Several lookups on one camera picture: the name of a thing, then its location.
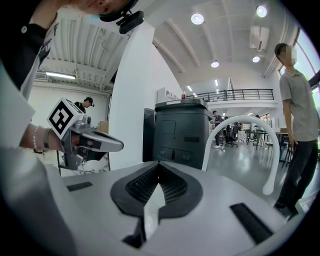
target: black shoe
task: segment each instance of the black shoe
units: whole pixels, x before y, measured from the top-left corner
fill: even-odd
[[[292,212],[286,206],[280,206],[275,204],[273,206],[279,213],[281,213],[285,218],[289,218],[292,215]]]

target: wrist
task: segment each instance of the wrist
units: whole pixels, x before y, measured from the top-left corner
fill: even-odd
[[[60,139],[58,138],[58,136],[55,134],[53,130],[49,132],[48,142],[49,142],[49,148],[51,150],[62,151]]]

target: floor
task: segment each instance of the floor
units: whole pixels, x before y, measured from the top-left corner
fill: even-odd
[[[266,183],[272,165],[271,148],[259,147],[250,142],[238,143],[238,147],[230,145],[225,146],[225,151],[212,148],[208,162],[207,171],[215,172],[219,175],[228,177],[241,184],[258,197],[264,199],[273,205],[279,197],[283,182],[285,180],[288,168],[286,165],[282,168],[280,162],[274,183],[274,191],[271,195],[264,195],[263,186]],[[320,163],[318,162],[313,180],[306,189],[304,196],[310,195],[320,188]]]
[[[24,149],[24,150],[29,151],[32,154],[36,155],[36,157],[45,165],[55,166],[58,171],[58,158],[57,158],[56,151],[51,150],[42,154],[38,154],[38,153],[33,153],[33,149]],[[62,156],[63,156],[63,153],[59,152],[59,161],[61,165],[64,162]],[[68,177],[73,175],[92,174],[92,173],[107,172],[107,171],[109,171],[108,159],[107,159],[107,155],[105,155],[100,161],[92,160],[82,164],[81,166],[79,166],[78,170],[68,170],[68,169],[61,168],[61,176]]]

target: cardboard box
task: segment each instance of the cardboard box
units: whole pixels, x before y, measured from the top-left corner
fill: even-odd
[[[98,122],[98,131],[109,133],[109,121],[100,121]]]

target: balcony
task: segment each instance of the balcony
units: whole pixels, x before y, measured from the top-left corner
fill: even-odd
[[[274,101],[272,89],[240,89],[240,90],[223,90],[219,92],[206,92],[198,95],[187,96],[187,99],[202,99],[208,103],[222,101],[239,101],[239,100],[271,100]]]

